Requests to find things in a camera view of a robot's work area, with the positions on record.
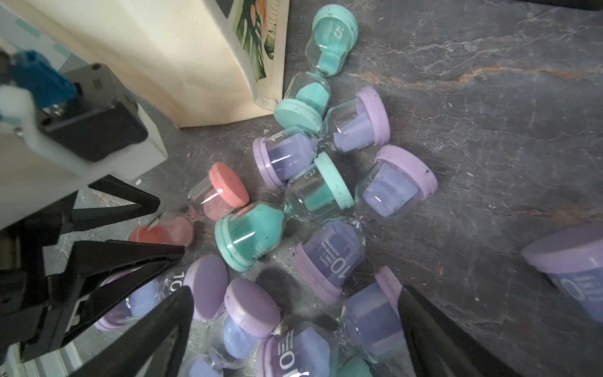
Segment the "green hourglass centre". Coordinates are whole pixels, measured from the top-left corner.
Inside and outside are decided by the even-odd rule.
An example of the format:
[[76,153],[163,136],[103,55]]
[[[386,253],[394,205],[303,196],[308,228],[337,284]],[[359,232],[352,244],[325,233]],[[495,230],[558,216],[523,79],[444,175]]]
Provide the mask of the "green hourglass centre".
[[282,241],[287,221],[318,221],[354,205],[353,195],[327,152],[286,185],[284,202],[255,201],[218,220],[215,241],[226,264],[245,272]]

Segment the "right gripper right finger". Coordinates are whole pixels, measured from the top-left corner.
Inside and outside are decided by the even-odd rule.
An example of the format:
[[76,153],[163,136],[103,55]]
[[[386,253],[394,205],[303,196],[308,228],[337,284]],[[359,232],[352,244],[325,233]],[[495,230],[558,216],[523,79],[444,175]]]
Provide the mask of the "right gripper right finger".
[[410,285],[397,308],[417,376],[518,376]]

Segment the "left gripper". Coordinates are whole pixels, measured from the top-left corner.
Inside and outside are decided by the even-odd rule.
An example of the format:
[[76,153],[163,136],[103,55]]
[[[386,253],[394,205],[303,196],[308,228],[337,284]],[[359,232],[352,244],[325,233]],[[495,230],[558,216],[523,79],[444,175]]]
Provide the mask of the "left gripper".
[[155,212],[158,197],[117,177],[149,129],[105,64],[62,74],[34,50],[1,55],[1,355],[67,346],[182,260],[166,243],[76,241],[62,273],[44,251],[64,234]]

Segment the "pink hourglass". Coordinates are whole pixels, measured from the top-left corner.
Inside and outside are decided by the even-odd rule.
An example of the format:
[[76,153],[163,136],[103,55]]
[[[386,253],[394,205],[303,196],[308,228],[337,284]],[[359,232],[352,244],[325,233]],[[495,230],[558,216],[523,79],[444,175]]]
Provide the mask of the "pink hourglass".
[[167,210],[149,224],[137,227],[128,240],[187,247],[193,241],[195,223],[212,226],[249,204],[250,197],[239,176],[225,163],[217,162],[207,177],[189,191],[187,200],[187,212]]

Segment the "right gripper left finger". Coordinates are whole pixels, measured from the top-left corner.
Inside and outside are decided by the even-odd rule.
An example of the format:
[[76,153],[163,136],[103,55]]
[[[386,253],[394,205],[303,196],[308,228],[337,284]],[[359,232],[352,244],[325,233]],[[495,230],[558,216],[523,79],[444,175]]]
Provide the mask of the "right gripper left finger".
[[176,376],[193,319],[193,294],[179,288],[73,376]]

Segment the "cream canvas tote bag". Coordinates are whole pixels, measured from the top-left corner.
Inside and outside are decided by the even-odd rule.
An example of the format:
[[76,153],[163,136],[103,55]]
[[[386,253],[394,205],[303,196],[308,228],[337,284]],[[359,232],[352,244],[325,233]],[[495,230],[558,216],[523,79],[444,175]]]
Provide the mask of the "cream canvas tote bag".
[[177,127],[273,114],[283,97],[287,1],[7,1],[89,63],[106,64]]

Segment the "green hourglass near bag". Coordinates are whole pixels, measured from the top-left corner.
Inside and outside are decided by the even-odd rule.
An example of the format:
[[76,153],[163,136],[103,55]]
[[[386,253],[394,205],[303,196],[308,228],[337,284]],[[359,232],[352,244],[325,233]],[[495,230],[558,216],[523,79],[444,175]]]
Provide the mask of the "green hourglass near bag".
[[318,10],[306,46],[310,70],[294,76],[274,112],[281,127],[320,131],[332,95],[328,78],[341,72],[358,38],[358,22],[347,8],[329,4]]

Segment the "green hourglass lying right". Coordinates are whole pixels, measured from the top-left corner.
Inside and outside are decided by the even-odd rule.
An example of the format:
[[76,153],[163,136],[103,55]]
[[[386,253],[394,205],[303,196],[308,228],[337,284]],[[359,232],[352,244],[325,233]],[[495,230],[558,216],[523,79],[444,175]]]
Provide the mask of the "green hourglass lying right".
[[337,377],[372,377],[372,371],[363,358],[351,358],[336,373]]

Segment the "purple hourglass top cluster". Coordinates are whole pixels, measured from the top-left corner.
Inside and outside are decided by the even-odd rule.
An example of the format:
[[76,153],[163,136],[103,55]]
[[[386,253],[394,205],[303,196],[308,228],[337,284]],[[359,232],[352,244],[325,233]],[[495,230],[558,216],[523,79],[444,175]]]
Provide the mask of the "purple hourglass top cluster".
[[366,86],[355,97],[330,108],[317,133],[292,127],[255,139],[252,150],[260,176],[276,190],[308,168],[325,149],[345,155],[389,140],[386,107],[377,90]]

